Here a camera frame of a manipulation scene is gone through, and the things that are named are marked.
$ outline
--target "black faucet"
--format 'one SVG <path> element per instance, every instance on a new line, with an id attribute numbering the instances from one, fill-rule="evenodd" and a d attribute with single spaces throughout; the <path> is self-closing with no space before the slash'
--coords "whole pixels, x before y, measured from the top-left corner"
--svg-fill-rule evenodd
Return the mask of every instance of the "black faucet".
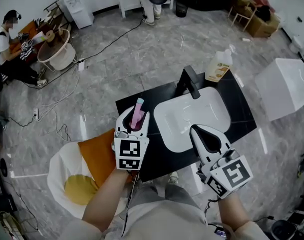
<path id="1" fill-rule="evenodd" d="M 178 81 L 175 96 L 180 96 L 188 89 L 193 99 L 198 99 L 201 95 L 196 87 L 198 82 L 197 75 L 193 68 L 189 65 L 184 67 L 180 80 Z"/>

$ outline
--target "soap dispenser bottle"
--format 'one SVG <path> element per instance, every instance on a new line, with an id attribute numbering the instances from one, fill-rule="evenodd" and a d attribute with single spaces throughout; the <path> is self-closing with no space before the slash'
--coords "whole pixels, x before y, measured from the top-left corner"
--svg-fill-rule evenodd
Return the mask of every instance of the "soap dispenser bottle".
<path id="1" fill-rule="evenodd" d="M 217 51 L 211 63 L 205 70 L 205 79 L 217 83 L 232 67 L 232 65 L 233 59 L 230 49 Z"/>

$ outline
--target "black trash can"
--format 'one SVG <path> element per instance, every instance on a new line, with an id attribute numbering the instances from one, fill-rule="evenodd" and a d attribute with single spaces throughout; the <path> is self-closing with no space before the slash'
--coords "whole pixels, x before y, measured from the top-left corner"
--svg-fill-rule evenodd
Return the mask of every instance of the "black trash can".
<path id="1" fill-rule="evenodd" d="M 180 17 L 180 18 L 184 18 L 186 16 L 187 13 L 187 6 L 184 5 L 182 2 L 180 1 L 176 1 L 176 16 Z"/>

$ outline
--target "black countertop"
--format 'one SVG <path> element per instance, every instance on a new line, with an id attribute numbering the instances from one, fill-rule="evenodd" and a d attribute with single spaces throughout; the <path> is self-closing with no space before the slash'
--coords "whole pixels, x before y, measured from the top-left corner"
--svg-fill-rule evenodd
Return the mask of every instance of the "black countertop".
<path id="1" fill-rule="evenodd" d="M 213 87 L 221 95 L 231 117 L 231 125 L 227 132 L 225 132 L 231 143 L 239 140 L 256 128 L 252 112 L 230 70 L 227 71 L 218 83 L 205 80 L 204 73 L 199 74 L 198 79 L 198 89 Z M 151 114 L 147 135 L 150 142 L 140 173 L 142 181 L 149 181 L 172 173 L 199 160 L 193 149 L 181 153 L 175 153 L 167 149 L 154 119 L 154 108 L 159 103 L 174 98 L 175 90 L 176 84 L 171 82 L 116 102 L 117 110 L 119 114 L 122 114 L 126 109 L 134 106 L 140 97 L 145 100 L 142 110 L 149 111 Z"/>

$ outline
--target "tiled floor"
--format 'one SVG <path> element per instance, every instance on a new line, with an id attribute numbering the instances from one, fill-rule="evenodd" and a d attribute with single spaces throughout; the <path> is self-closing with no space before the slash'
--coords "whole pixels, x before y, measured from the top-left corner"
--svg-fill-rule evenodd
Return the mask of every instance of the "tiled floor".
<path id="1" fill-rule="evenodd" d="M 241 32 L 237 24 L 230 27 L 225 11 L 188 10 L 185 18 L 178 18 L 168 8 L 154 27 L 142 24 L 126 34 L 100 55 L 86 61 L 86 70 L 74 93 L 56 107 L 57 124 L 68 126 L 73 141 L 100 135 L 115 126 L 118 116 L 115 101 L 149 88 L 178 80 L 182 69 L 192 65 L 203 72 L 216 51 L 235 47 L 232 72 L 244 85 L 242 91 L 252 110 L 258 128 L 233 144 L 245 154 L 255 178 L 239 191 L 244 206 L 252 218 L 266 215 L 282 218 L 299 203 L 304 193 L 304 175 L 297 179 L 300 154 L 304 152 L 304 108 L 279 120 L 269 122 L 254 76 L 274 58 L 296 58 L 288 49 L 288 40 L 279 31 L 269 39 L 252 39 Z M 101 51 L 121 34 L 137 26 L 141 12 L 129 12 L 121 18 L 119 10 L 98 15 L 93 26 L 72 33 L 79 58 Z M 250 38 L 243 42 L 241 38 Z M 49 79 L 58 73 L 46 72 Z M 0 95 L 0 110 L 21 124 L 31 120 L 33 108 L 40 113 L 41 105 L 59 100 L 73 91 L 78 78 L 72 70 L 42 90 L 28 88 L 18 81 L 5 86 Z M 48 172 L 49 160 L 64 145 L 55 132 L 55 113 L 50 112 L 41 122 L 21 128 L 10 121 L 2 136 L 0 157 L 7 161 L 15 176 L 39 175 Z M 263 148 L 259 129 L 265 136 Z M 193 176 L 192 167 L 179 171 L 180 185 L 205 208 L 211 191 L 204 191 Z M 56 203 L 47 187 L 46 176 L 7 178 L 21 193 L 29 209 L 35 214 L 41 233 L 27 233 L 29 239 L 56 239 L 73 217 Z M 35 226 L 35 220 L 24 204 L 5 184 L 19 207 L 16 215 Z M 211 205 L 209 221 L 217 220 L 218 209 Z M 34 231 L 26 222 L 27 231 Z"/>

